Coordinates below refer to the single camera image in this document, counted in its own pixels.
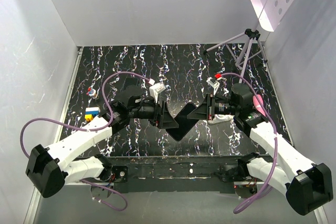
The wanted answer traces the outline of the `black phone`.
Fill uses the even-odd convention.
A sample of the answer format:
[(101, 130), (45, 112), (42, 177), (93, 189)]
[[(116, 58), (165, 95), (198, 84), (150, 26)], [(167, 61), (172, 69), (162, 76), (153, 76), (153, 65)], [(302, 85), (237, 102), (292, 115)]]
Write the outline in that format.
[(194, 103), (187, 103), (185, 107), (174, 118), (178, 128), (166, 129), (166, 132), (177, 142), (181, 141), (186, 134), (195, 126), (198, 119), (188, 119), (187, 116), (196, 109)]

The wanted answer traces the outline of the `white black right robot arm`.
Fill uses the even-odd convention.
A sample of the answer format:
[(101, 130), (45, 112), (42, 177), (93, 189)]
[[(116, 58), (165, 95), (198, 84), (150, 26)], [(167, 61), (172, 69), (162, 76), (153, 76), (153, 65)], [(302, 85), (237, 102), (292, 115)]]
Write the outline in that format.
[(253, 177), (281, 192), (292, 209), (304, 216), (333, 200), (332, 174), (324, 164), (316, 164), (299, 153), (267, 118), (260, 95), (248, 85), (232, 86), (228, 99), (208, 93), (202, 104), (190, 104), (187, 120), (212, 120), (216, 115), (233, 116), (236, 126), (270, 156), (265, 161), (256, 153), (238, 159), (238, 176)]

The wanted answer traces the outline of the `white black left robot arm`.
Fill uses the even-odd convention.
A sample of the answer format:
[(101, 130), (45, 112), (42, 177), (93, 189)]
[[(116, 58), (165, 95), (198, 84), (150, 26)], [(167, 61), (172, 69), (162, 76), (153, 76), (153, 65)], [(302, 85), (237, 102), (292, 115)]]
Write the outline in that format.
[(157, 83), (143, 98), (142, 90), (129, 86), (110, 103), (112, 111), (105, 111), (69, 137), (47, 147), (37, 145), (31, 151), (26, 175), (44, 198), (59, 192), (65, 184), (85, 178), (100, 182), (112, 176), (112, 164), (97, 154), (79, 159), (79, 155), (126, 128), (131, 119), (146, 119), (159, 129), (176, 129), (179, 124), (170, 115), (166, 102), (159, 102), (165, 85)]

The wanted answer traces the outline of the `pink marker pen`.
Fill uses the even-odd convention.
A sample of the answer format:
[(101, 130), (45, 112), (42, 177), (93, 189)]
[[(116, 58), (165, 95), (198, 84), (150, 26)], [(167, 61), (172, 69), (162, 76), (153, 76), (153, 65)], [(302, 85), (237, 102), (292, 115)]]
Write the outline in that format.
[(263, 109), (264, 102), (260, 94), (253, 96), (253, 105), (258, 112), (260, 112), (263, 116), (266, 116), (265, 111)]

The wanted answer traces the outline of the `blue white yellow toy blocks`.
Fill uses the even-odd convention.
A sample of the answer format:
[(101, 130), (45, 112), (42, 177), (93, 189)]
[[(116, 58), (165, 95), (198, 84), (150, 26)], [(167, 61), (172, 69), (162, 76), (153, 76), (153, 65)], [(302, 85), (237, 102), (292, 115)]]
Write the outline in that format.
[(96, 117), (99, 113), (100, 113), (100, 108), (98, 106), (86, 108), (85, 120), (87, 122), (91, 122), (94, 119), (94, 117)]

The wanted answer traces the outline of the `small red white toy figure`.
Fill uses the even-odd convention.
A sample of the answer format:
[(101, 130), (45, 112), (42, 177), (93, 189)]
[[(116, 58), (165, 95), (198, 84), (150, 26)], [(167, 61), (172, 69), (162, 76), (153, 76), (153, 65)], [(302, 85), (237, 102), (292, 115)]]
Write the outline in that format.
[(92, 99), (96, 99), (98, 97), (97, 91), (94, 88), (92, 88), (92, 87), (88, 88), (87, 95), (89, 97), (91, 97)]

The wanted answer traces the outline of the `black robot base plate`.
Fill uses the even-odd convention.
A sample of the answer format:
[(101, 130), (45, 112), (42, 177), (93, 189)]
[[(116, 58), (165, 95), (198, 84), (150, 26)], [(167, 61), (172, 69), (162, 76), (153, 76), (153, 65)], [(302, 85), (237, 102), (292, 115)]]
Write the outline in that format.
[(247, 187), (257, 191), (263, 182), (238, 171), (239, 156), (108, 157), (111, 173), (101, 181), (126, 194), (139, 192), (206, 192), (233, 194)]

